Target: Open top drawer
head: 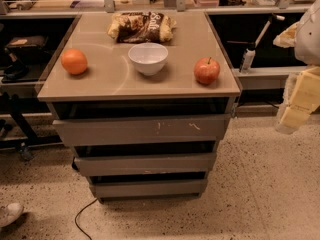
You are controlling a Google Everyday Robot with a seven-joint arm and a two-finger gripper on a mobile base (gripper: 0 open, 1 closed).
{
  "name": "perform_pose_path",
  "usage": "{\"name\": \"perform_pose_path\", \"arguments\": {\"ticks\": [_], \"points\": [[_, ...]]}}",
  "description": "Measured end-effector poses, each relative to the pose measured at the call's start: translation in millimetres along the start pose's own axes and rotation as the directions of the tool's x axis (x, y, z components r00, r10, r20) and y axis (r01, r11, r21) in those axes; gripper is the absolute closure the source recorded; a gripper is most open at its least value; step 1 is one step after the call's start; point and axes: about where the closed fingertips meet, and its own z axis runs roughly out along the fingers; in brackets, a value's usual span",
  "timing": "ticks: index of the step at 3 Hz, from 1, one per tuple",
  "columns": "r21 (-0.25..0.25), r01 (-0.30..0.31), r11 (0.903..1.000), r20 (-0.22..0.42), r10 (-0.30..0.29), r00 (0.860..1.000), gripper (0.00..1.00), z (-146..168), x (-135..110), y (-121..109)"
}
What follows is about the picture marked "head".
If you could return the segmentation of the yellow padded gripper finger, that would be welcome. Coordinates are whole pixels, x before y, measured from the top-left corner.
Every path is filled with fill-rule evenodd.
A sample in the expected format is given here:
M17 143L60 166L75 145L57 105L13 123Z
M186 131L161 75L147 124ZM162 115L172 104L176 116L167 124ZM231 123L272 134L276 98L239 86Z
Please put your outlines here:
M281 48L294 47L297 25L298 23L293 23L290 27L277 35L273 40L273 44Z
M275 129L292 134L304 125L320 106L320 67L308 66L287 78L283 102L276 116Z

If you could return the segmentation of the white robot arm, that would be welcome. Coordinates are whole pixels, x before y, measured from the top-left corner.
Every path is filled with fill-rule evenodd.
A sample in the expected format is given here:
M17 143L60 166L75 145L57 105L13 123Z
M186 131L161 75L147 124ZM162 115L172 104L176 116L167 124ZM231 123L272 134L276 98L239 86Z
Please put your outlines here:
M293 47L295 58L307 65L300 73L289 74L277 113L276 130L292 134L320 107L320 0L277 35L273 44Z

